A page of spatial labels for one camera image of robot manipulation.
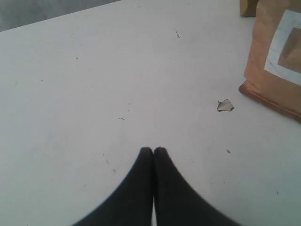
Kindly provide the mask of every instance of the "brown paper bag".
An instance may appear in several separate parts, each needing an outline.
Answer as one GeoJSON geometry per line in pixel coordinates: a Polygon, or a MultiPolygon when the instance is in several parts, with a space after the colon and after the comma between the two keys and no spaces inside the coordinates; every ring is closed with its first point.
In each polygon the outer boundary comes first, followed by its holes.
{"type": "Polygon", "coordinates": [[[258,0],[240,0],[240,16],[256,16],[258,0]]]}
{"type": "Polygon", "coordinates": [[[239,91],[301,122],[301,0],[260,0],[239,91]]]}

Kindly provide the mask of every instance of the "white table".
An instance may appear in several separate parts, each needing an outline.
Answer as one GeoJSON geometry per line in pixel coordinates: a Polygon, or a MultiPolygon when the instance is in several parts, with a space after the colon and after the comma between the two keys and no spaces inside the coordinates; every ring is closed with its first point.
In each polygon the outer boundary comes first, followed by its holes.
{"type": "Polygon", "coordinates": [[[0,225],[71,225],[142,146],[237,222],[299,225],[301,126],[238,92],[254,23],[238,8],[122,0],[1,32],[0,225]]]}

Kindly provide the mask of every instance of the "white label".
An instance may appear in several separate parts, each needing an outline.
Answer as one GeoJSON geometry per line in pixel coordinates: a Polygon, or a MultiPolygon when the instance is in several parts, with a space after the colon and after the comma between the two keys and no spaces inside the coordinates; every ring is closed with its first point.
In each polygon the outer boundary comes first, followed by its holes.
{"type": "Polygon", "coordinates": [[[293,28],[301,29],[301,13],[286,10],[273,37],[264,70],[301,85],[301,73],[278,65],[280,54],[293,28]]]}

